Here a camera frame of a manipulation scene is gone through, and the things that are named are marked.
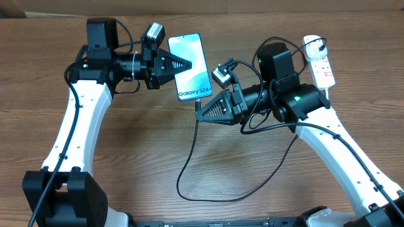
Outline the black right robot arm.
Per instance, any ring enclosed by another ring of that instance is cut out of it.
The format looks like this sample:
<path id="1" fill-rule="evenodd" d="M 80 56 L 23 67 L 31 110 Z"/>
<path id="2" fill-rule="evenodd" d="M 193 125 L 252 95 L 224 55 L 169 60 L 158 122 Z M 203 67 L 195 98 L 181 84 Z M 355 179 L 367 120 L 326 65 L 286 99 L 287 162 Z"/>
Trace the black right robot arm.
<path id="1" fill-rule="evenodd" d="M 282 42 L 264 42 L 254 55 L 259 83 L 242 89 L 230 59 L 213 72 L 222 88 L 196 112 L 200 122 L 246 125 L 263 110 L 277 127 L 287 127 L 321 158 L 346 193 L 353 211 L 315 207 L 295 220 L 296 226 L 402 226 L 403 189 L 361 150 L 340 122 L 330 101 L 313 84 L 302 84 L 292 54 Z"/>

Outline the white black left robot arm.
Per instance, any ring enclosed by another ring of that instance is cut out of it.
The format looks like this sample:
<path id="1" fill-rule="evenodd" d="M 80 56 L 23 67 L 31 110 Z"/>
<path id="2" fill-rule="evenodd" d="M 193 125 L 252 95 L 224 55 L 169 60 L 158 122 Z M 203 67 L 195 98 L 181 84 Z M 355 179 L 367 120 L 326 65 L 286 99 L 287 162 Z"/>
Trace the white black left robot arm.
<path id="1" fill-rule="evenodd" d="M 40 170 L 26 172 L 22 187 L 32 210 L 30 225 L 134 226 L 129 213 L 108 204 L 93 177 L 93 158 L 100 125 L 121 81 L 145 83 L 157 90 L 191 62 L 160 48 L 165 29 L 152 23 L 123 51 L 115 18 L 90 18 L 87 43 L 64 72 L 69 100 L 56 141 Z"/>

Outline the white charger plug adapter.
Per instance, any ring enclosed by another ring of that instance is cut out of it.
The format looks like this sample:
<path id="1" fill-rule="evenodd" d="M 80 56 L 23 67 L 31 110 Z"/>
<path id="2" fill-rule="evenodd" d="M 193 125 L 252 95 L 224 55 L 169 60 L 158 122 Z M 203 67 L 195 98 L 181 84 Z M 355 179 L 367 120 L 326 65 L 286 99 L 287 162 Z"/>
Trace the white charger plug adapter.
<path id="1" fill-rule="evenodd" d="M 306 35 L 302 44 L 308 62 L 320 60 L 328 55 L 326 39 L 318 35 Z"/>

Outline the white power strip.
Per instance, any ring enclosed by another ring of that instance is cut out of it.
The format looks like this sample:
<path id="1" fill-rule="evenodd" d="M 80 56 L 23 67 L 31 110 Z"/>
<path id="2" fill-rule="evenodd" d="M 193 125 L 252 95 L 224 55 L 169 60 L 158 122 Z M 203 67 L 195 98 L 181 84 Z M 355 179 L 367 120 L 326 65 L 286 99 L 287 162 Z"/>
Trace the white power strip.
<path id="1" fill-rule="evenodd" d="M 327 57 L 308 62 L 314 85 L 319 90 L 328 90 L 335 85 L 335 78 Z"/>

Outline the brown cardboard backdrop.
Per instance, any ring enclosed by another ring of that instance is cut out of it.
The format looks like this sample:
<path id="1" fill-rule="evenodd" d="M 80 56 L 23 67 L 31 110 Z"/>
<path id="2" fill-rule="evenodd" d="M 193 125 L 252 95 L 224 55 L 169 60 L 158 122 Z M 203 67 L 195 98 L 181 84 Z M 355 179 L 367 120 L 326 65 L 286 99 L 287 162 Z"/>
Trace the brown cardboard backdrop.
<path id="1" fill-rule="evenodd" d="M 26 16 L 138 16 L 317 11 L 394 11 L 403 0 L 1 0 L 1 12 Z"/>

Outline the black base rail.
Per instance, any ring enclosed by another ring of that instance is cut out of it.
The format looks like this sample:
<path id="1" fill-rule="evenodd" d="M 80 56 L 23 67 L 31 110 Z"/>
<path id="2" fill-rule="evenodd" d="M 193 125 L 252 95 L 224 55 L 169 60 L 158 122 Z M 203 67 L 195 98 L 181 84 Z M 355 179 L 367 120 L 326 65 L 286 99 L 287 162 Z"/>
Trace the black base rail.
<path id="1" fill-rule="evenodd" d="M 300 217 L 269 218 L 238 221 L 135 221 L 129 219 L 129 227 L 304 227 L 308 224 Z"/>

